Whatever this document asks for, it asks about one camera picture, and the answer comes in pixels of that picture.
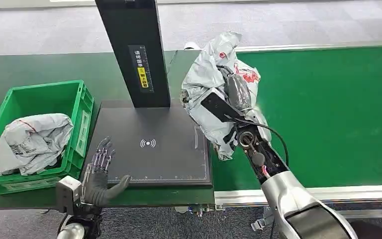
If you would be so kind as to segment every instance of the black cable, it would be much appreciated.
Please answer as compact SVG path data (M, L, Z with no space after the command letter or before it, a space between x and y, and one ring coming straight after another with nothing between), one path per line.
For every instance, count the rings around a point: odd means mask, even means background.
M62 225L64 224L65 220L67 219L68 217L68 213L65 213L65 216L64 218L62 219L61 223L59 223L59 227L58 227L58 233L56 234L56 236L59 235L59 233L61 232L61 229L62 229Z
M275 229L275 220L273 219L272 230L270 231L270 239L273 238L273 230Z
M262 128L266 128L268 130L270 130L270 132L273 132L279 139L280 141L282 142L283 146L284 146L284 150L285 150L285 163L287 166L289 166L289 153L287 151L287 146L286 146L286 143L284 141L284 139L282 138L282 136L276 132L276 130L268 127L267 125L264 125L264 124L260 124L260 123L255 123L255 122L251 122L251 121L246 121L246 120L243 120L243 119L238 119L238 118L234 118L235 120L239 121L239 122L242 122L242 123L247 123L247 124L252 124L252 125L256 125L256 126L260 126Z

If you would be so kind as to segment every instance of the gray carpet floor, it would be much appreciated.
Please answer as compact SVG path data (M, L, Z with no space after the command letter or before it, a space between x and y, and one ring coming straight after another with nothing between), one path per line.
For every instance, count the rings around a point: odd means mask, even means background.
M182 49L187 41L204 46L225 30L241 32L241 46L382 42L382 0L171 4L159 6L159 17L166 50ZM0 10L0 55L110 51L95 7ZM255 239L270 233L250 228L261 208L202 218L171 208L107 209L105 214L104 239ZM55 211L0 211L0 239L55 238L62 217Z
M229 208L198 218L173 208L105 209L102 239L268 239L270 227L254 232L250 223L262 208ZM63 214L40 210L0 211L0 239L54 239ZM382 227L382 219L364 220ZM274 230L273 238L278 239Z

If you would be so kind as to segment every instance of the wire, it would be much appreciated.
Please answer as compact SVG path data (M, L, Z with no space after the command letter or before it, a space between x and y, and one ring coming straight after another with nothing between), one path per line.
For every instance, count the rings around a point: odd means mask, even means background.
M273 219L272 230L270 231L270 239L273 238L273 230L275 229L275 220Z
M62 225L64 224L65 220L67 219L68 217L68 213L65 213L65 216L64 218L62 219L61 223L59 223L59 227L58 227L58 233L56 234L56 236L59 235L59 233L61 232L61 229L62 229Z
M280 139L280 141L283 144L283 147L285 150L285 163L287 166L289 166L289 153L287 150L286 143L285 143L284 139L282 138L282 136L276 130L274 130L274 129L272 129L272 128L268 127L267 125L264 125L264 124L255 123L255 122L251 122L251 121L247 121L247 120L243 120L243 119L238 119L238 118L234 118L234 119L239 121L239 122L242 122L242 123L252 124L252 125L260 126L262 128L266 128L266 129L270 130L270 132L274 133Z
M270 174L267 172L267 166L263 165L261 166L261 172L264 174L264 176L269 179L270 178Z

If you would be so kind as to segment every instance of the wireless charging symbol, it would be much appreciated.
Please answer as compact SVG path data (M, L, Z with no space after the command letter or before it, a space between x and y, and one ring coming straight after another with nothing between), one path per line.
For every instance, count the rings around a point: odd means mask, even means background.
M151 141L145 141L145 140L142 139L141 142L140 142L140 147L144 148L144 147L147 147L147 146L154 148L156 146L156 140L152 139Z

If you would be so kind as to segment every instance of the green plastic crate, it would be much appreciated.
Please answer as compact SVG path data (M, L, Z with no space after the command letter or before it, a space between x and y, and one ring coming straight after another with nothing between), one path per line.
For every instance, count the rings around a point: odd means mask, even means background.
M0 106L0 136L15 119L50 113L71 116L74 128L61 167L29 176L0 176L0 194L52 187L66 175L78 178L86 156L93 103L83 81L11 88Z

